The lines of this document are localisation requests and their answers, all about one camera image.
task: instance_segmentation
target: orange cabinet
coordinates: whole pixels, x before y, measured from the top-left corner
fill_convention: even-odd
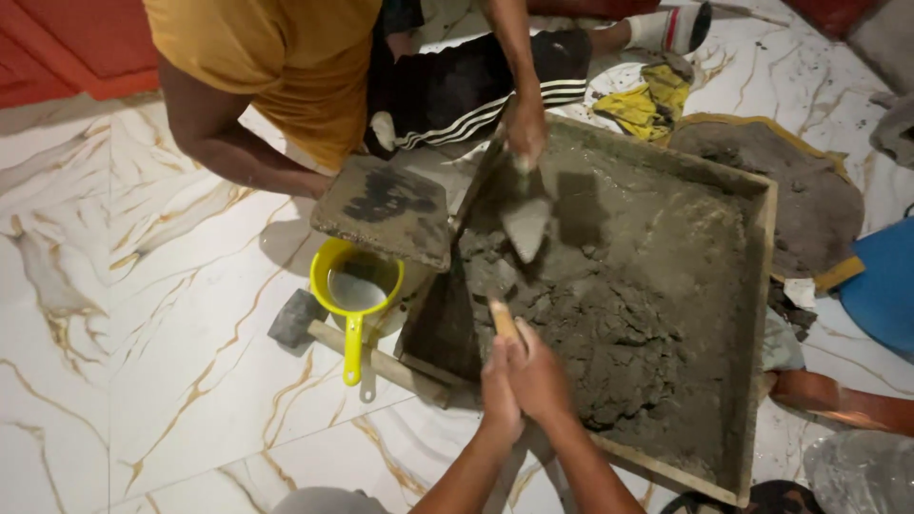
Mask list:
[[[0,0],[0,107],[156,87],[142,0]]]

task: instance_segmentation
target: wet mortar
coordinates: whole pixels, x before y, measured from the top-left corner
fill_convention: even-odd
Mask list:
[[[718,482],[734,401],[746,200],[616,158],[560,127],[541,169],[559,200],[537,259],[523,265],[514,255],[496,214],[506,194],[490,188],[426,302],[411,338],[423,343],[407,351],[478,380],[494,331],[463,277],[506,259],[522,275],[508,304],[563,358],[583,423]]]

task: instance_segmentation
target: marble tile floor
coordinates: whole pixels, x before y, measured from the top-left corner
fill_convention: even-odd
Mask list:
[[[847,153],[866,199],[864,233],[899,220],[914,202],[914,171],[867,141],[882,113],[867,99],[885,85],[779,2],[731,2],[787,26],[717,13],[707,43],[687,56],[696,85],[686,113],[769,116],[819,149]],[[423,49],[485,31],[466,2],[429,2],[426,14]],[[555,112],[611,125],[588,111],[592,93],[628,89],[643,62],[626,53],[605,64],[584,104]],[[287,150],[255,112],[243,122]],[[395,164],[442,182],[455,208],[479,155],[464,156],[470,149],[423,149]],[[330,350],[288,351],[266,336],[308,283],[323,240],[308,228],[312,205],[230,184],[182,155],[157,93],[0,112],[0,510],[256,513],[290,489],[325,485],[408,511],[469,441],[479,413],[472,399],[441,411],[382,379],[349,389]],[[810,370],[914,398],[910,364],[836,300],[816,310],[802,347]],[[396,331],[380,336],[389,350]],[[805,447],[833,429],[766,400],[753,479],[803,482]],[[625,467],[650,513],[677,494]],[[548,451],[518,455],[514,470],[487,512],[562,511],[567,484]]]

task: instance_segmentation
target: wooden mixing tray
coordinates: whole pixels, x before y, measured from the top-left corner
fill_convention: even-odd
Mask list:
[[[761,387],[762,381],[761,346],[764,336],[769,275],[771,274],[777,184],[765,177],[722,166],[693,155],[661,148],[634,137],[615,134],[568,118],[548,114],[547,121],[550,124],[564,123],[577,127],[579,130],[587,131],[590,133],[589,136],[600,138],[603,143],[611,145],[616,153],[615,157],[618,159],[649,163],[654,169],[675,174],[686,181],[719,187],[725,192],[746,198],[749,201],[744,227],[747,240],[747,262],[745,268],[747,275],[744,281],[745,291],[742,294],[743,305],[749,305],[750,308],[743,309],[737,323],[739,355],[735,357],[731,370],[732,384],[737,390],[737,398],[741,398],[744,401],[734,402],[735,411],[730,416],[730,426],[735,428],[731,431],[733,433],[730,436],[732,439],[726,443],[726,447],[733,448],[733,451],[726,452],[724,457],[728,472],[719,480],[720,483],[715,484],[660,462],[633,447],[614,443],[596,434],[592,435],[593,440],[599,447],[612,454],[659,475],[673,479],[686,487],[705,493],[712,498],[730,505],[746,507],[749,503],[749,487],[751,485],[756,411],[760,402],[759,394],[756,391]],[[498,168],[501,158],[499,148],[490,147],[486,151],[479,166],[479,172],[473,179],[459,212],[452,220],[453,241],[457,241],[460,235],[460,227],[467,216],[470,206],[473,204],[473,200],[477,197],[477,193],[484,181],[492,174],[495,168]],[[458,267],[460,259],[452,260],[452,265],[455,268]],[[425,313],[428,313],[425,316],[429,318],[435,316],[433,320],[426,319],[426,324],[433,322],[446,325],[450,321],[455,321],[452,325],[456,330],[460,330],[461,320],[467,316],[466,313],[446,313],[447,316],[445,318],[442,318],[441,313],[431,313],[431,311],[435,310],[433,304],[436,303],[440,295],[462,294],[461,291],[454,290],[455,284],[460,281],[455,281],[449,276],[451,275],[448,273],[434,275],[420,287],[407,321],[400,333],[395,356],[404,364],[440,380],[453,384],[465,384],[470,381],[466,377],[459,377],[422,359],[423,352],[434,351],[434,348],[429,346],[428,339],[414,337],[417,333],[416,327],[417,325],[422,325],[423,314]],[[471,324],[472,313],[469,316],[467,323]],[[467,332],[466,336],[470,337],[473,332],[472,327]]]

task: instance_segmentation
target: water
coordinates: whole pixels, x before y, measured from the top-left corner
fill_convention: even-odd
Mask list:
[[[383,303],[396,287],[398,278],[395,262],[356,250],[345,254],[330,270],[327,289],[338,307],[360,312]]]

